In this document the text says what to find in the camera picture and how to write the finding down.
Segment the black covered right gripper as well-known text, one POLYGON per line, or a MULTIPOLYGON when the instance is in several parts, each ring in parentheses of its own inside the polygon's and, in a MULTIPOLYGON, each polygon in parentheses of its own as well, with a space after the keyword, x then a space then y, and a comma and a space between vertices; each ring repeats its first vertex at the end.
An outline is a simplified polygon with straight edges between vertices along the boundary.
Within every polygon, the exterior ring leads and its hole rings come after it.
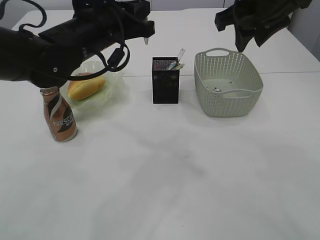
POLYGON ((217 30, 238 25, 245 30, 273 26, 289 21, 297 9, 306 9, 312 0, 235 0, 233 5, 215 15, 217 30))

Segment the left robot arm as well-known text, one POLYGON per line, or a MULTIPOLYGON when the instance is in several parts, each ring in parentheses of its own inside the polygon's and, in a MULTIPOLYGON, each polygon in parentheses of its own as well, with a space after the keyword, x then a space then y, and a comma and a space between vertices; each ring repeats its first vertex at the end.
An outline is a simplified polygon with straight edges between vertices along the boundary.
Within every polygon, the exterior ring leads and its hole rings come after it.
POLYGON ((70 20, 39 34, 32 23, 0 29, 1 80, 48 89, 119 72, 131 56, 126 41, 155 33, 147 0, 74 0, 72 7, 70 20))

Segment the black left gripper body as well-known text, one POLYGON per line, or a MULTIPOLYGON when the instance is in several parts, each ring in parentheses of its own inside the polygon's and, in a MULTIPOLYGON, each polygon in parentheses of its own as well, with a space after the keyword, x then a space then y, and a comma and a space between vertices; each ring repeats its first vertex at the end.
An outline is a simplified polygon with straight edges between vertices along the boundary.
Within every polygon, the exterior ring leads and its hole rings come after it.
POLYGON ((72 19, 41 32, 40 38, 62 46, 105 49, 155 34, 147 0, 74 0, 72 7, 72 19))

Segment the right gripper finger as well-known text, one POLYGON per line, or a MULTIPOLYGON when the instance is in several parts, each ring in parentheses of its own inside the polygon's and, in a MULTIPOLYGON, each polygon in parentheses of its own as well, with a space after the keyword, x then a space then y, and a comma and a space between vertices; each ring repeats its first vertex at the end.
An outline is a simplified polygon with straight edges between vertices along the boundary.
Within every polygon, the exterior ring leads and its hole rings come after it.
POLYGON ((269 27, 259 27, 255 31, 255 43, 258 47, 261 47, 268 39, 270 39, 278 31, 286 28, 289 24, 274 24, 269 27))
POLYGON ((255 27, 241 26, 236 24, 234 26, 235 30, 235 46, 239 53, 242 53, 250 40, 256 35, 255 27))

